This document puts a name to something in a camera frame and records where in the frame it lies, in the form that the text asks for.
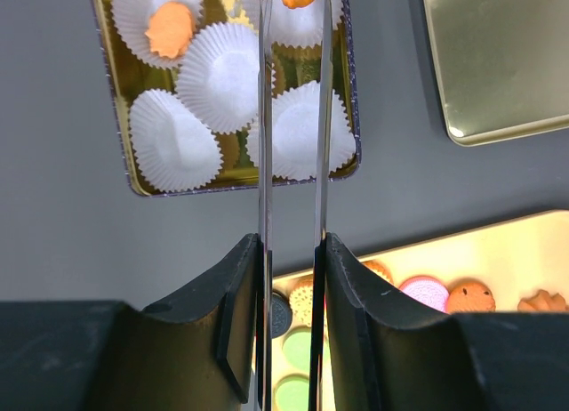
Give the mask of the orange flower cookie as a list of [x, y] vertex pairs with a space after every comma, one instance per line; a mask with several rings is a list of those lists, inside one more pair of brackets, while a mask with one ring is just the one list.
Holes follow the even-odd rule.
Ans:
[[148, 21], [145, 36], [152, 53], [173, 60], [187, 49], [194, 35], [195, 20], [190, 9], [180, 2], [160, 6]]

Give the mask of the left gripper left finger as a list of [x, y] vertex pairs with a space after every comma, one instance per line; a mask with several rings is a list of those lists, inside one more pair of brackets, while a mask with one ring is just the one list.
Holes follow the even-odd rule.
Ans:
[[1, 407], [237, 410], [256, 222], [128, 190], [94, 0], [1, 0]]

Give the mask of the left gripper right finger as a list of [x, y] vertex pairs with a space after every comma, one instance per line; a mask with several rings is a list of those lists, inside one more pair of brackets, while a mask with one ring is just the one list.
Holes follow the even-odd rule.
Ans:
[[[332, 216], [360, 250], [568, 206], [566, 133], [481, 149], [447, 139], [420, 8], [351, 0], [365, 161]], [[567, 316], [438, 316], [328, 245], [342, 409], [567, 409]]]

